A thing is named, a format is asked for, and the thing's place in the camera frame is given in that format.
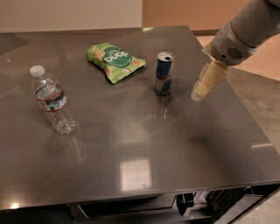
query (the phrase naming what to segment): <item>bottle label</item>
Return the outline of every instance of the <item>bottle label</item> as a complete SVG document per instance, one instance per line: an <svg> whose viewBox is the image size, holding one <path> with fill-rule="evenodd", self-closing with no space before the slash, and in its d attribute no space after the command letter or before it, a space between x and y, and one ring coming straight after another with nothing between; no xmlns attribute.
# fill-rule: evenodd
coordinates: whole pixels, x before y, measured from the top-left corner
<svg viewBox="0 0 280 224"><path fill-rule="evenodd" d="M44 111L54 112L62 109L67 103L67 97L64 95L64 91L62 89L61 93L51 100L37 100L38 104Z"/></svg>

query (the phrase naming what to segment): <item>green chip bag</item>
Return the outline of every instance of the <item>green chip bag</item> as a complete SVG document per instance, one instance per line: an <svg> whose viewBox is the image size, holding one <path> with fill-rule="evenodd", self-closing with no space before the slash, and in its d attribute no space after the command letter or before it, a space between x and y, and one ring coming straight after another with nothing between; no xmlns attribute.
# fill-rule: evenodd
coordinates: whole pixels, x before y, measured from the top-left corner
<svg viewBox="0 0 280 224"><path fill-rule="evenodd" d="M108 43L92 45L87 50L87 59L103 68L112 83L117 83L146 64L144 59L137 59Z"/></svg>

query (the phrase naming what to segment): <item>can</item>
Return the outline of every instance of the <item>can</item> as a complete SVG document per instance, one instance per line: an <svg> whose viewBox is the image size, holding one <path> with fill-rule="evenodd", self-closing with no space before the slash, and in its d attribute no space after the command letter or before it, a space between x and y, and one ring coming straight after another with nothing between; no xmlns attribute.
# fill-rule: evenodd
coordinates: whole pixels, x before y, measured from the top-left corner
<svg viewBox="0 0 280 224"><path fill-rule="evenodd" d="M171 52L161 52L157 55L155 92L158 95L168 95L170 93L174 59L175 56Z"/></svg>

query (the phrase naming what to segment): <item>wooden panel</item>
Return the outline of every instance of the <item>wooden panel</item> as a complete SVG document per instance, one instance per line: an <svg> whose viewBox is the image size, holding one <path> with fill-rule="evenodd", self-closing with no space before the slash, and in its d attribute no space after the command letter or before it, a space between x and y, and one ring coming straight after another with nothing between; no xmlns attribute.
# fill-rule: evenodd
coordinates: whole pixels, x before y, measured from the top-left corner
<svg viewBox="0 0 280 224"><path fill-rule="evenodd" d="M217 30L249 0L143 0L143 26L188 25Z"/></svg>

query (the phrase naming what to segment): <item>clear plastic bottle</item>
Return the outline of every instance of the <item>clear plastic bottle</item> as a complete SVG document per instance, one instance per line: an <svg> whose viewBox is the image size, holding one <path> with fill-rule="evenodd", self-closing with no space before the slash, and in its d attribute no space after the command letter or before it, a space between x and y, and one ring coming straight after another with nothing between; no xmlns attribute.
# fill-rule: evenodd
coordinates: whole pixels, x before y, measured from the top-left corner
<svg viewBox="0 0 280 224"><path fill-rule="evenodd" d="M60 134L71 135L74 133L77 129L77 122L69 111L67 97L64 95L58 79L52 74L46 73L42 66L33 66L30 74L35 98L45 111L53 128Z"/></svg>

